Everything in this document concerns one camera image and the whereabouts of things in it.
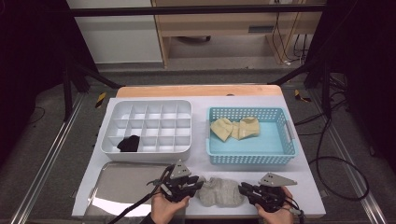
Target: wooden cabinet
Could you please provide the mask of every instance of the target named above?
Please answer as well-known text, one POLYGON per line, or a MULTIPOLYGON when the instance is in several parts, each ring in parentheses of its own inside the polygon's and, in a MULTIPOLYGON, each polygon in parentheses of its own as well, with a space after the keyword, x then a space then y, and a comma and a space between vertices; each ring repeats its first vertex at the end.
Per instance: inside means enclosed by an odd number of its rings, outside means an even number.
MULTIPOLYGON (((321 3, 319 0, 292 0, 293 4, 308 2, 321 3)), ((270 0, 152 0, 154 7, 268 4, 271 4, 270 0)), ((165 66, 168 61, 171 37, 205 35, 266 36, 276 60, 281 63, 285 60, 285 51, 294 34, 313 34, 320 14, 320 12, 180 14, 159 15, 155 17, 155 20, 165 66)))

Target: blue plastic basket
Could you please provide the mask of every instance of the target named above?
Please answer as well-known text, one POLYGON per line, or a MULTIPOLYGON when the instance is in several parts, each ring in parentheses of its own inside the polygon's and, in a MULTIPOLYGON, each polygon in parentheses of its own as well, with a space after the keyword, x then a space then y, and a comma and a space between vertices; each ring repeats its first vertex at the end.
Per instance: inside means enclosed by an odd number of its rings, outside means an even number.
POLYGON ((298 154, 290 121, 283 108, 210 107, 207 124, 206 152, 212 164, 287 164, 298 154), (245 117, 259 121, 258 136, 242 140, 230 137, 223 142, 210 130, 210 123, 217 119, 239 121, 245 117))

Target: human hand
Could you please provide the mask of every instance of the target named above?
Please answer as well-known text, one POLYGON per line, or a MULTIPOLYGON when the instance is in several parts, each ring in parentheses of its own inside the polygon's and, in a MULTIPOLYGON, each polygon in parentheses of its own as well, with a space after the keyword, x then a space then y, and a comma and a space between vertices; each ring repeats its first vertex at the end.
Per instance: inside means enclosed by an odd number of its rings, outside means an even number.
MULTIPOLYGON (((290 200, 293 198, 290 191, 286 187, 281 187, 286 194, 286 200, 290 200)), ((263 217, 268 224, 292 224, 293 223, 293 214, 289 211, 291 206, 288 203, 284 203, 282 208, 277 210, 274 213, 267 213, 265 210, 259 205, 255 204, 259 216, 263 217)))
POLYGON ((175 213, 189 205, 190 196, 185 197, 178 203, 169 202, 159 191, 151 198, 151 219, 156 224, 167 224, 175 213))

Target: yellow object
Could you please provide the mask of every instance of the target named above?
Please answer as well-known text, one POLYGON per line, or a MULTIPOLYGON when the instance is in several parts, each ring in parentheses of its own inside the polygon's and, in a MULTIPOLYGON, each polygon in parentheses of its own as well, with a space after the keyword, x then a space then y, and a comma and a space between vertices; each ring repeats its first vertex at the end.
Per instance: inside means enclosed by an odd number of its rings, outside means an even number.
POLYGON ((103 101, 105 100, 105 97, 106 97, 105 92, 100 93, 98 100, 96 101, 95 108, 99 108, 102 105, 103 101))
POLYGON ((309 98, 309 97, 303 97, 303 96, 300 94, 300 92, 297 91, 297 90, 294 91, 294 98, 295 98, 296 100, 301 100, 301 101, 308 102, 308 103, 311 102, 311 98, 309 98))
POLYGON ((239 122, 233 121, 233 132, 231 137, 239 140, 239 122))
POLYGON ((233 124, 226 118, 217 119, 210 124, 210 129, 225 142, 233 131, 233 124))
POLYGON ((247 117, 239 121, 239 140, 260 134, 260 124, 256 118, 247 117))

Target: black cable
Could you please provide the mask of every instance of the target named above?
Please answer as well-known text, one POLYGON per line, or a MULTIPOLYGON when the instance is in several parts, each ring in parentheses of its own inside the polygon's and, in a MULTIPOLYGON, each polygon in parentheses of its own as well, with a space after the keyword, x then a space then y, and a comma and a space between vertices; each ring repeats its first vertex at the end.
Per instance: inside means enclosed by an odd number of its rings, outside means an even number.
POLYGON ((38 122, 39 120, 41 120, 42 118, 44 118, 44 115, 46 115, 46 109, 44 109, 43 107, 41 107, 41 106, 36 106, 35 108, 36 108, 36 109, 41 109, 41 110, 43 110, 43 114, 40 116, 40 118, 35 119, 35 120, 33 120, 33 121, 30 121, 30 122, 28 122, 27 124, 36 123, 36 122, 38 122))
MULTIPOLYGON (((278 4, 278 5, 279 5, 279 4, 280 4, 279 0, 275 0, 275 4, 278 4)), ((273 32, 272 32, 272 40, 273 40, 274 48, 275 48, 275 50, 276 50, 277 57, 279 58, 279 60, 280 60, 281 62, 283 62, 283 61, 282 61, 282 57, 280 57, 279 51, 277 50, 277 47, 276 47, 276 44, 275 44, 275 31, 277 31, 277 33, 278 33, 278 35, 279 35, 279 40, 280 40, 280 43, 282 44, 283 53, 285 54, 286 58, 289 59, 289 63, 292 63, 292 62, 294 62, 294 61, 297 61, 298 59, 291 59, 291 58, 289 58, 289 57, 288 57, 288 54, 286 53, 286 48, 285 48, 285 45, 284 45, 284 43, 283 43, 282 35, 281 35, 280 29, 279 29, 279 12, 276 13, 276 23, 275 23, 275 26, 274 26, 274 30, 273 30, 273 32)))
POLYGON ((311 136, 311 135, 317 135, 317 134, 321 134, 321 133, 299 133, 299 136, 311 136))
POLYGON ((367 177, 364 175, 364 173, 363 173, 361 170, 358 169, 357 166, 355 166, 354 164, 352 164, 352 163, 349 162, 349 161, 343 160, 343 159, 338 158, 338 157, 331 157, 331 156, 317 157, 316 159, 313 159, 312 161, 310 161, 309 164, 311 164, 311 163, 314 162, 314 161, 318 164, 318 161, 323 161, 323 160, 340 161, 340 162, 344 162, 344 163, 346 163, 347 165, 351 166, 356 172, 359 173, 359 175, 360 175, 361 177, 363 177, 364 184, 365 184, 365 186, 366 186, 366 191, 364 191, 363 195, 361 195, 360 197, 347 197, 347 196, 344 196, 344 195, 342 195, 342 194, 336 192, 335 190, 331 189, 327 184, 325 184, 325 182, 323 181, 323 179, 322 179, 322 177, 321 177, 321 174, 319 173, 319 170, 317 169, 318 176, 320 176, 319 179, 320 179, 320 181, 322 182, 323 186, 325 186, 325 188, 326 188, 328 191, 330 191, 331 193, 333 193, 334 195, 336 195, 336 196, 338 196, 338 197, 340 197, 340 198, 342 198, 342 199, 349 200, 349 201, 352 201, 352 202, 358 202, 358 201, 364 199, 365 197, 367 197, 367 195, 368 195, 369 192, 370 192, 370 185, 369 185, 369 182, 368 182, 368 180, 367 180, 367 177))
POLYGON ((366 176, 358 169, 358 167, 355 166, 355 165, 353 165, 351 162, 346 161, 346 160, 343 160, 343 159, 341 159, 341 158, 331 157, 331 156, 324 156, 324 157, 320 157, 320 156, 319 156, 320 147, 321 147, 321 144, 322 144, 322 141, 323 141, 324 134, 325 134, 326 130, 330 127, 331 121, 332 121, 331 119, 327 119, 326 124, 325 124, 325 126, 323 127, 322 133, 321 133, 320 138, 319 138, 319 143, 318 143, 318 148, 317 148, 317 156, 316 156, 315 159, 313 159, 312 161, 310 161, 308 164, 312 164, 312 162, 314 162, 314 161, 316 162, 316 170, 317 170, 318 178, 319 178, 320 182, 323 184, 323 186, 324 186, 328 191, 330 191, 330 192, 333 193, 334 195, 336 195, 336 196, 338 196, 338 197, 340 197, 340 198, 342 198, 342 199, 348 200, 348 201, 352 201, 352 202, 360 201, 360 200, 364 199, 364 198, 369 194, 369 192, 370 192, 370 186, 369 186, 369 183, 368 183, 368 181, 367 181, 366 176), (344 163, 348 164, 349 166, 353 167, 353 168, 363 177, 364 183, 365 183, 365 185, 366 185, 366 191, 363 193, 362 196, 356 198, 356 197, 347 197, 347 196, 345 196, 345 195, 342 195, 342 194, 336 192, 336 191, 333 190, 332 188, 330 188, 330 187, 325 183, 325 181, 323 180, 323 177, 322 177, 322 175, 321 175, 321 172, 320 172, 320 169, 319 169, 319 161, 320 161, 320 160, 336 160, 336 161, 341 161, 341 162, 344 162, 344 163))
POLYGON ((337 88, 341 91, 347 90, 347 85, 335 77, 330 76, 330 82, 334 85, 335 88, 337 88))
POLYGON ((330 98, 332 99, 332 98, 334 97, 334 95, 336 95, 336 94, 343 94, 343 95, 345 95, 346 92, 345 92, 345 91, 336 91, 336 92, 333 92, 333 93, 330 95, 330 98))
MULTIPOLYGON (((335 108, 337 108, 337 107, 340 106, 340 105, 343 105, 343 104, 346 103, 346 102, 347 102, 347 100, 343 100, 343 101, 337 103, 336 105, 334 105, 334 106, 331 107, 331 110, 333 111, 335 108)), ((311 122, 311 121, 313 121, 313 120, 315 120, 315 119, 320 118, 322 115, 325 115, 325 113, 322 112, 322 113, 313 115, 313 116, 311 116, 311 117, 308 117, 308 118, 306 118, 306 119, 300 120, 300 121, 298 121, 298 122, 295 122, 295 123, 294 123, 294 126, 306 124, 306 123, 308 123, 308 122, 311 122)))
POLYGON ((134 203, 133 205, 129 206, 121 214, 119 214, 117 217, 115 217, 113 220, 111 220, 108 224, 114 224, 114 223, 118 222, 120 219, 125 217, 129 212, 131 212, 132 210, 136 209, 136 207, 140 206, 140 204, 145 203, 148 199, 151 198, 151 196, 152 196, 152 194, 149 193, 144 198, 139 200, 137 203, 134 203))
POLYGON ((325 60, 328 55, 329 55, 329 49, 331 49, 332 44, 334 41, 337 41, 338 38, 338 33, 340 32, 342 26, 346 22, 347 18, 349 15, 352 13, 353 9, 356 7, 358 4, 359 0, 356 0, 353 6, 350 8, 348 13, 345 15, 345 17, 336 25, 336 27, 332 30, 332 32, 328 35, 328 37, 323 41, 321 46, 318 49, 317 55, 312 57, 311 60, 308 61, 308 63, 305 63, 303 66, 298 67, 297 69, 291 71, 290 73, 286 74, 285 76, 269 82, 267 84, 271 85, 282 85, 283 83, 287 82, 288 80, 291 80, 292 78, 305 73, 307 71, 310 71, 313 67, 315 67, 316 63, 322 63, 323 60, 325 60))
POLYGON ((304 218, 305 218, 304 211, 300 209, 300 206, 297 204, 297 202, 294 199, 292 199, 291 197, 288 197, 288 196, 286 196, 286 198, 290 199, 291 202, 289 202, 288 200, 285 200, 285 202, 288 203, 291 206, 291 208, 293 208, 293 209, 295 209, 295 210, 300 212, 300 214, 297 215, 297 216, 300 219, 300 224, 304 224, 304 218))
POLYGON ((297 43, 298 43, 298 41, 300 39, 300 35, 297 35, 296 40, 294 41, 293 55, 295 57, 298 57, 299 59, 296 59, 294 61, 300 60, 300 63, 302 63, 302 61, 303 61, 303 63, 305 63, 305 58, 306 58, 305 52, 307 51, 307 49, 306 49, 307 36, 308 35, 304 35, 303 48, 302 49, 297 49, 296 46, 297 46, 297 43))

